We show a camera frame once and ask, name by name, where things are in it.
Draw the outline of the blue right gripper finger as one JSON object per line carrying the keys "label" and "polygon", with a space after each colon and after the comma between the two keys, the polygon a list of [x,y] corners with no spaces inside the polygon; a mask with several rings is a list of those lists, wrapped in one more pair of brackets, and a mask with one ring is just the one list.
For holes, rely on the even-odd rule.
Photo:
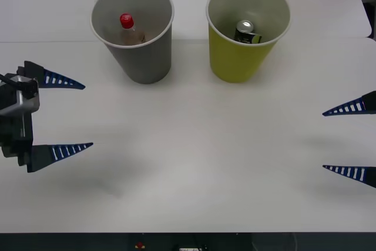
{"label": "blue right gripper finger", "polygon": [[374,166],[334,166],[323,165],[323,168],[346,178],[356,180],[376,188],[376,167]]}
{"label": "blue right gripper finger", "polygon": [[338,115],[375,115],[376,91],[372,91],[360,98],[338,105],[322,113],[323,116]]}

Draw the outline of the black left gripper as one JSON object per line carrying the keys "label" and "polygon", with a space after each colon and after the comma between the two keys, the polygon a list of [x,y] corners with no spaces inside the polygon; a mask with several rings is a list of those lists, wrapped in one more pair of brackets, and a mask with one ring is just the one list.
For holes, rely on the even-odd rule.
{"label": "black left gripper", "polygon": [[[24,61],[24,74],[36,79],[40,88],[86,88],[82,83],[52,72],[31,61]],[[18,165],[28,173],[37,172],[49,165],[65,160],[93,145],[89,143],[36,145],[33,144],[32,115],[1,116],[1,150],[6,158],[17,157]]]}

